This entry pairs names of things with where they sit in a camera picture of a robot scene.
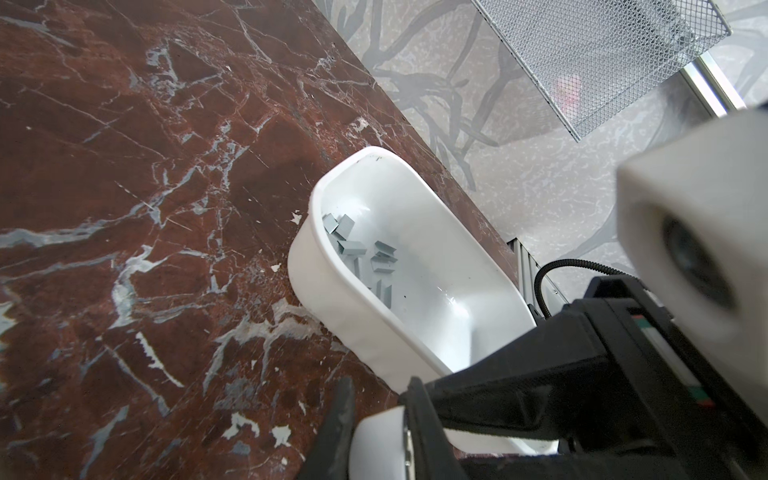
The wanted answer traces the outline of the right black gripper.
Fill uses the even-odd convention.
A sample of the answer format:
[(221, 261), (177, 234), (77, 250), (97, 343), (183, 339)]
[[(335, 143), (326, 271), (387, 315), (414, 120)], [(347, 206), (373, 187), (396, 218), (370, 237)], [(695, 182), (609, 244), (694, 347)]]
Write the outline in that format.
[(650, 421), (654, 444), (673, 458), (467, 457), (460, 464), (470, 479), (766, 478), (765, 424), (639, 281), (596, 277), (568, 310), (478, 363), (427, 383), (442, 425), (502, 437), (566, 438), (613, 360)]

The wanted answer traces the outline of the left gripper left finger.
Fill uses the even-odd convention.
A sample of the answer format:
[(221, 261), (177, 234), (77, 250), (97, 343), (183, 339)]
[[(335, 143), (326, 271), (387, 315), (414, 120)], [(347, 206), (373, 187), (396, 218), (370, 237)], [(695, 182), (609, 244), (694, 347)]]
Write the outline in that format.
[(297, 480), (347, 480), (351, 442), (355, 428), (356, 392), (350, 377), (341, 378), (333, 402), (324, 417), (314, 444), (299, 470)]

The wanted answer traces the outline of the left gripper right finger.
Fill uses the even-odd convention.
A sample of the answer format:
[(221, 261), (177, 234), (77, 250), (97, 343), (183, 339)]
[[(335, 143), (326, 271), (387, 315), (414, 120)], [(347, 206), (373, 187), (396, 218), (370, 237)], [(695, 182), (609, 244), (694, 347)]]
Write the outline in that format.
[(401, 400), (405, 405), (406, 424), (413, 444), (415, 478), (467, 479), (420, 378), (410, 379)]

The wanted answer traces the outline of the white oval tray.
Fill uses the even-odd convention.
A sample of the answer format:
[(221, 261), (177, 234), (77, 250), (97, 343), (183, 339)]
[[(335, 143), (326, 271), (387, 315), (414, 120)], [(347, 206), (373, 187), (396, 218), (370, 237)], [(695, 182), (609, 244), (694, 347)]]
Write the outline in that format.
[[(325, 214), (354, 222), (361, 256), (339, 254)], [(379, 255), (374, 243), (396, 249)], [(371, 259), (393, 262), (374, 273)], [(287, 260), (300, 303), (393, 391), (412, 377), (463, 370), (532, 330), (510, 278), (421, 176), (396, 154), (367, 147), (314, 186)], [(382, 292), (392, 286), (392, 308)]]

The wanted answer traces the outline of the small white stapler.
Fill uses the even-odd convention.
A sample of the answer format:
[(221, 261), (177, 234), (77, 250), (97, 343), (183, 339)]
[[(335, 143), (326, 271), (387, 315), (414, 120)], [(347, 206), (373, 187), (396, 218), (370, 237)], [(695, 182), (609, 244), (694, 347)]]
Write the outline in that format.
[[(350, 449), (350, 479), (412, 479), (407, 466), (405, 408), (397, 406), (363, 419), (355, 429)], [(499, 437), (458, 430), (445, 431), (448, 441), (469, 455), (554, 455), (559, 442)]]

